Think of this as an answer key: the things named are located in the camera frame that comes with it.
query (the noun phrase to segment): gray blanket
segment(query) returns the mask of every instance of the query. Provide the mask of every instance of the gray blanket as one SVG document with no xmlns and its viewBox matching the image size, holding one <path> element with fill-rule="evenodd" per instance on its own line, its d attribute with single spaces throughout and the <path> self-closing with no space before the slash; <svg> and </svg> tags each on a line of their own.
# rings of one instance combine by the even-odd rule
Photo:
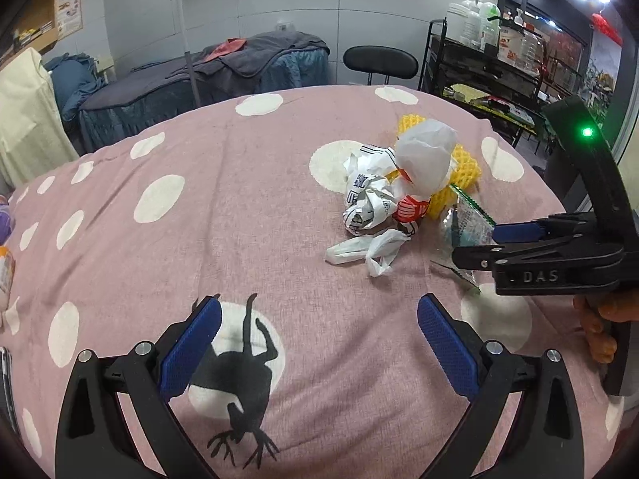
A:
<svg viewBox="0 0 639 479">
<path fill-rule="evenodd" d="M 274 31 L 247 38 L 242 50 L 204 62 L 203 59 L 217 46 L 207 47 L 194 55 L 194 70 L 202 91 L 223 91 L 227 98 L 253 93 L 260 82 L 261 73 L 282 54 L 317 48 L 330 52 L 326 43 L 317 36 L 297 31 Z M 188 78 L 184 56 L 153 63 L 96 92 L 81 109 L 91 111 L 123 107 L 159 88 Z"/>
</svg>

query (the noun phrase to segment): yellow foam net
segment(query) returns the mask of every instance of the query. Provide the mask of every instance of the yellow foam net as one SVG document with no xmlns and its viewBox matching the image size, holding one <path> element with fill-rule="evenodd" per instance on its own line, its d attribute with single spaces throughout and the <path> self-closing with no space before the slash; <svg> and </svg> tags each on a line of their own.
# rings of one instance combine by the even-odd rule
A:
<svg viewBox="0 0 639 479">
<path fill-rule="evenodd" d="M 404 115 L 397 124 L 397 138 L 409 127 L 425 121 L 426 117 L 420 115 Z M 460 189 L 466 190 L 481 176 L 481 169 L 477 160 L 461 144 L 457 144 L 452 151 L 452 157 L 457 161 L 457 169 L 450 175 L 449 184 L 455 184 Z M 431 218 L 437 218 L 446 205 L 453 203 L 455 193 L 450 190 L 448 184 L 444 189 L 431 196 L 426 214 Z"/>
</svg>

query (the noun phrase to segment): chair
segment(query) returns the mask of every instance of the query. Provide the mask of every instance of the chair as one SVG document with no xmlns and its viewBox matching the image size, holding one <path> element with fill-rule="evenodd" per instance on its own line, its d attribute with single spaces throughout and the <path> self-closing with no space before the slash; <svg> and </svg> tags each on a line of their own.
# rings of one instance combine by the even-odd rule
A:
<svg viewBox="0 0 639 479">
<path fill-rule="evenodd" d="M 388 84 L 391 77 L 412 79 L 419 69 L 414 56 L 390 46 L 352 46 L 344 52 L 343 61 L 348 69 L 367 73 L 369 86 L 373 74 L 385 75 L 384 84 Z"/>
</svg>

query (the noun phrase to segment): yellow cloth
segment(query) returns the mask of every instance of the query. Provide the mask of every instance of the yellow cloth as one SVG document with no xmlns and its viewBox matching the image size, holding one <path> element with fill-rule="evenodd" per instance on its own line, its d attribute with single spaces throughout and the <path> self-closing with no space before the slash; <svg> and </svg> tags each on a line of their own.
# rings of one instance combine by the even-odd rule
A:
<svg viewBox="0 0 639 479">
<path fill-rule="evenodd" d="M 404 133 L 409 127 L 425 121 L 425 117 L 419 115 L 404 115 L 397 124 L 397 137 Z M 481 176 L 481 169 L 477 160 L 472 158 L 470 153 L 461 144 L 457 144 L 452 151 L 452 157 L 457 161 L 457 169 L 450 175 L 448 184 L 455 184 L 460 189 L 467 189 Z M 446 205 L 453 203 L 455 193 L 446 187 L 431 196 L 426 214 L 431 218 L 437 218 Z"/>
<path fill-rule="evenodd" d="M 28 48 L 0 71 L 0 174 L 14 188 L 78 159 L 42 57 Z"/>
</svg>

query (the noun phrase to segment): pink tablecloth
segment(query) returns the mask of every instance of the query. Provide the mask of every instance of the pink tablecloth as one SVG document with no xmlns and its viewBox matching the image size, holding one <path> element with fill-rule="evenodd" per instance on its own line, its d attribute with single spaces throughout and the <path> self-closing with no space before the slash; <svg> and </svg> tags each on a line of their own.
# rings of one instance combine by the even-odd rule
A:
<svg viewBox="0 0 639 479">
<path fill-rule="evenodd" d="M 335 192 L 347 153 L 358 142 L 392 145 L 405 113 L 458 131 L 483 170 L 474 195 L 498 222 L 561 210 L 487 121 L 430 95 L 377 93 L 385 98 L 375 87 L 318 87 L 226 101 L 17 190 L 8 242 L 17 272 L 0 343 L 14 356 L 25 444 L 47 473 L 76 355 L 87 347 L 101 356 L 128 352 L 216 293 L 222 329 L 198 385 L 171 405 L 223 478 L 255 476 L 256 461 L 242 470 L 256 448 L 253 435 L 230 443 L 237 467 L 223 461 L 224 448 L 210 457 L 206 447 L 229 429 L 229 410 L 247 411 L 249 402 L 263 406 L 258 437 L 280 449 L 277 461 L 264 449 L 260 477 L 418 477 L 467 406 L 417 326 L 417 301 L 428 292 L 512 350 L 560 350 L 579 403 L 586 476 L 606 461 L 619 408 L 601 390 L 570 297 L 496 297 L 490 275 L 480 277 L 481 299 L 467 294 L 430 265 L 428 224 L 402 247 L 392 276 L 371 279 L 363 264 L 323 261 L 327 247 L 347 238 L 343 196 Z M 253 293 L 252 354 L 263 353 L 267 339 L 275 351 L 249 359 L 261 369 L 249 391 L 234 380 L 235 367 L 220 370 L 215 358 L 242 351 Z M 125 410 L 145 461 L 157 468 Z M 513 412 L 510 404 L 482 467 L 496 457 Z"/>
</svg>

